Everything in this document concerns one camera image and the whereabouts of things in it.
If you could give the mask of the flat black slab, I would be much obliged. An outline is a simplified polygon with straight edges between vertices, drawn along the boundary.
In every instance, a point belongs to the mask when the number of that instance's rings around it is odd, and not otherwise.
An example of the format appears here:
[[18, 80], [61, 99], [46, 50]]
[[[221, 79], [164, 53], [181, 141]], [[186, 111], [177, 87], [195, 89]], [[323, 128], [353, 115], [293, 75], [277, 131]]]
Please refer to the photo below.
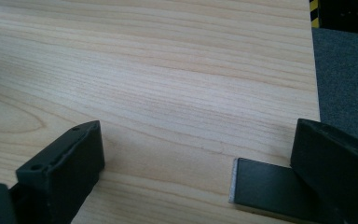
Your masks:
[[344, 224], [291, 168], [237, 158], [229, 202], [237, 209], [299, 224]]

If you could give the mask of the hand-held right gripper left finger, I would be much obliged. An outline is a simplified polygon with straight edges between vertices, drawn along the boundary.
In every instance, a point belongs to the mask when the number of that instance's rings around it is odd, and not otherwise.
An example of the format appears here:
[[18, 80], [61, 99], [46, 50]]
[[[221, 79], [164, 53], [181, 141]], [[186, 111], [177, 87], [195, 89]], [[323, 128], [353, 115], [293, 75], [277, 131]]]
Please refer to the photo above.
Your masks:
[[104, 168], [101, 124], [77, 125], [16, 170], [10, 189], [20, 224], [70, 224]]

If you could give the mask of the yellow and black striped post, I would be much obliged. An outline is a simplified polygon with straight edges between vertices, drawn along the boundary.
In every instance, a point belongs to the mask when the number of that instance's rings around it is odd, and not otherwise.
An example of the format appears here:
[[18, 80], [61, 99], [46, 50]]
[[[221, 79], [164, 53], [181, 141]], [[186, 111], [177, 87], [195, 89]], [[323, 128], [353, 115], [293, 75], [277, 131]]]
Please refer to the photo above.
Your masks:
[[319, 0], [310, 1], [310, 22], [312, 28], [319, 28]]

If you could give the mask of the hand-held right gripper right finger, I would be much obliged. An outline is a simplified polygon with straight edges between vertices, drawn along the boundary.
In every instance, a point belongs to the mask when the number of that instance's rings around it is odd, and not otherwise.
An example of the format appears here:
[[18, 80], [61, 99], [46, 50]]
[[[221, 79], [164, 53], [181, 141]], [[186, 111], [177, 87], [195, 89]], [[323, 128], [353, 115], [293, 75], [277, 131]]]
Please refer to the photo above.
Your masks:
[[309, 119], [299, 119], [293, 170], [348, 223], [358, 224], [358, 139]]

